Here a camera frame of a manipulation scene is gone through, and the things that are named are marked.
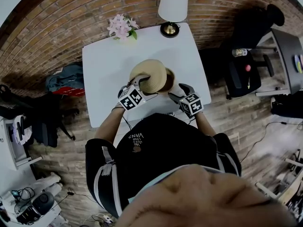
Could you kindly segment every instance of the black cloth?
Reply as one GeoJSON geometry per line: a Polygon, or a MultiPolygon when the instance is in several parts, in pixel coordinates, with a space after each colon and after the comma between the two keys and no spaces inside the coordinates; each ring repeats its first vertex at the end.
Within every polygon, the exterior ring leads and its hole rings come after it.
{"type": "Polygon", "coordinates": [[[277,95],[271,113],[282,117],[303,119],[303,91],[291,95],[277,95]]]}
{"type": "MultiPolygon", "coordinates": [[[[239,175],[241,164],[228,137],[217,134],[206,136],[197,128],[165,114],[153,114],[130,130],[120,141],[117,149],[106,140],[92,139],[86,145],[87,184],[92,196],[94,180],[100,167],[105,164],[102,146],[108,148],[117,167],[119,195],[122,209],[128,199],[134,197],[147,183],[178,166],[199,164],[219,169],[217,151],[228,153],[234,160],[239,175]]],[[[225,172],[236,173],[226,156],[221,157],[225,172]]],[[[105,209],[116,215],[107,201],[112,199],[111,178],[99,183],[99,197],[105,201],[105,209]]]]}

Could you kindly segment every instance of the flower vase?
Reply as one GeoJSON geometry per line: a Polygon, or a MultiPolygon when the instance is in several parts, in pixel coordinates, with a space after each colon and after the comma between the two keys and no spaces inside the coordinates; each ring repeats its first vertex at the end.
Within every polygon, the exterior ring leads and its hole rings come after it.
{"type": "Polygon", "coordinates": [[[126,40],[119,40],[119,42],[122,44],[134,44],[136,41],[137,40],[133,37],[133,35],[128,36],[126,40]]]}

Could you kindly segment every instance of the white table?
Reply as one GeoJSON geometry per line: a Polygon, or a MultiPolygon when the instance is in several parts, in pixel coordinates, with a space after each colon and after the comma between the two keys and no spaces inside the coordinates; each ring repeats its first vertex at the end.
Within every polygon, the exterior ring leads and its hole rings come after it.
{"type": "Polygon", "coordinates": [[[17,171],[41,160],[42,157],[32,160],[31,157],[26,156],[24,147],[17,144],[14,138],[11,142],[8,127],[12,128],[12,124],[13,120],[0,117],[0,165],[17,171]]]}
{"type": "MultiPolygon", "coordinates": [[[[127,84],[133,67],[146,59],[160,60],[175,73],[172,93],[184,95],[178,83],[191,85],[202,103],[211,102],[208,84],[196,43],[187,23],[181,23],[175,38],[165,38],[160,26],[137,30],[138,40],[123,43],[106,38],[83,48],[85,94],[92,127],[98,127],[117,104],[120,88],[127,84]]],[[[159,94],[139,108],[125,113],[128,121],[153,113],[178,110],[167,94],[159,94]]]]}
{"type": "MultiPolygon", "coordinates": [[[[56,218],[58,217],[58,215],[61,212],[61,208],[58,205],[57,201],[54,202],[53,207],[51,208],[51,210],[49,210],[44,216],[42,216],[40,219],[38,219],[36,222],[34,222],[31,227],[47,227],[50,225],[50,223],[56,218]]],[[[7,227],[19,227],[20,223],[18,223],[16,217],[12,214],[10,214],[8,212],[8,216],[10,217],[10,222],[5,222],[4,220],[2,220],[3,223],[5,223],[5,225],[7,227]]]]}

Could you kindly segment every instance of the lamp base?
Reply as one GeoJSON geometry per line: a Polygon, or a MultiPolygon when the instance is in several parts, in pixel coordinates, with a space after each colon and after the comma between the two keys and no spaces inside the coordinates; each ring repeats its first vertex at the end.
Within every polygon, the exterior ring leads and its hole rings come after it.
{"type": "Polygon", "coordinates": [[[179,34],[179,27],[172,22],[166,22],[161,25],[160,32],[164,37],[174,38],[179,34]]]}

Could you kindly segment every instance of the table lamp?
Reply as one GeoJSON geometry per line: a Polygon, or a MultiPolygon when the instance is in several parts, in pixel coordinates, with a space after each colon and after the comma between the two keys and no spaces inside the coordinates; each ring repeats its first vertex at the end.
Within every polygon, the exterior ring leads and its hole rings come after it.
{"type": "Polygon", "coordinates": [[[177,22],[187,17],[188,0],[161,0],[158,14],[168,22],[160,27],[161,34],[167,38],[176,37],[179,33],[177,22]]]}

